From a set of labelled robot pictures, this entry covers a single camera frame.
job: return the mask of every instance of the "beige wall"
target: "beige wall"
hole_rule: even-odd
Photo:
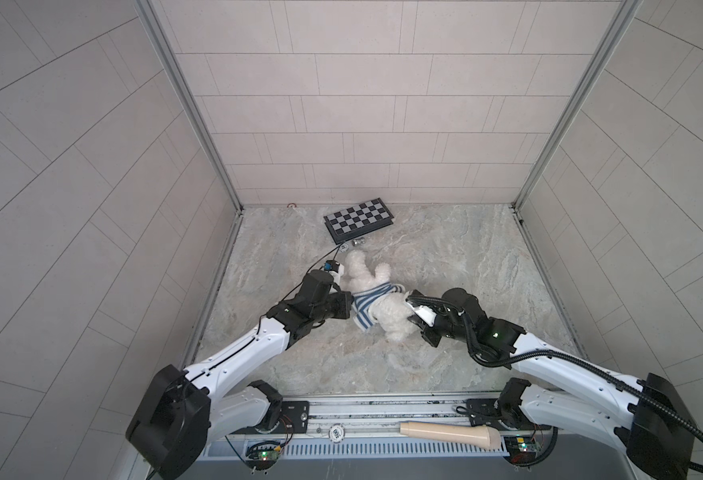
[[[513,200],[617,2],[156,0],[245,204]]]
[[[521,214],[590,359],[703,429],[703,0],[645,0]]]
[[[0,478],[108,477],[233,213],[130,0],[0,0]]]

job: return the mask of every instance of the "gray floor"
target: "gray floor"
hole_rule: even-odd
[[[250,329],[333,247],[322,216],[338,207],[251,208],[202,337],[198,358]],[[366,236],[368,266],[392,265],[392,280],[441,296],[454,286],[473,293],[488,315],[519,323],[544,340],[577,352],[506,205],[392,206],[395,224]],[[339,254],[343,262],[345,255]],[[506,369],[483,369],[461,342],[439,348],[416,332],[386,341],[375,326],[328,320],[255,370],[283,395],[502,389]]]

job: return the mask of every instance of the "plush toy head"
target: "plush toy head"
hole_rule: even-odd
[[[365,292],[391,280],[389,264],[378,264],[375,275],[371,274],[365,264],[365,252],[353,250],[346,256],[346,290],[351,293]],[[401,342],[418,327],[407,320],[413,310],[404,301],[405,294],[391,291],[375,300],[367,307],[367,316],[381,324],[386,332],[386,338],[393,342]]]

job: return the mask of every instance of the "metal corner post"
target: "metal corner post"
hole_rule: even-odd
[[[615,46],[618,45],[621,37],[629,27],[629,24],[634,19],[634,12],[636,12],[636,9],[641,3],[642,0],[623,0],[621,5],[618,6],[618,10],[615,11],[613,20],[608,25],[605,34],[602,36],[602,40],[599,41],[594,55],[587,65],[586,71],[583,72],[580,81],[576,85],[575,91],[573,91],[573,94],[565,105],[565,109],[559,115],[557,124],[554,126],[546,144],[543,146],[538,160],[536,160],[536,163],[533,165],[533,169],[530,170],[530,175],[527,177],[527,180],[525,180],[525,184],[519,191],[519,195],[517,195],[517,198],[512,203],[514,210],[517,212],[519,212],[519,209],[522,208],[523,204],[527,201],[538,178],[543,175],[543,170],[557,150],[559,143],[565,137],[567,130],[570,128],[570,124],[581,109],[583,102],[586,101],[589,96],[589,92],[594,87],[596,79],[599,77],[599,74],[602,73],[608,60],[613,55]]]
[[[212,161],[218,176],[223,180],[223,184],[228,191],[228,196],[231,197],[231,203],[234,204],[234,208],[237,210],[237,216],[241,215],[242,203],[239,201],[237,192],[231,184],[231,179],[229,179],[226,174],[221,155],[218,154],[218,150],[215,148],[210,132],[208,132],[207,128],[204,126],[202,114],[199,112],[199,107],[194,101],[194,95],[192,95],[192,91],[189,89],[183,77],[181,67],[178,65],[175,55],[170,48],[167,37],[162,30],[162,25],[159,24],[152,0],[135,0],[135,11],[138,13],[146,29],[146,33],[148,33],[149,40],[151,40],[151,43],[154,45],[154,50],[156,50],[159,60],[164,67],[164,71],[167,72],[170,78],[173,89],[178,93],[178,98],[181,101],[183,109],[188,113],[188,120],[191,121],[192,128],[197,134],[204,152]]]

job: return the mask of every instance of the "teddy bear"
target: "teddy bear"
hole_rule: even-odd
[[[389,264],[378,264],[373,276],[365,264],[365,252],[361,250],[352,250],[344,263],[348,279],[346,290],[354,295],[354,321],[360,329],[367,331],[378,323],[392,342],[401,342],[418,330],[407,319],[413,315],[413,310],[404,301],[404,287],[391,283]]]

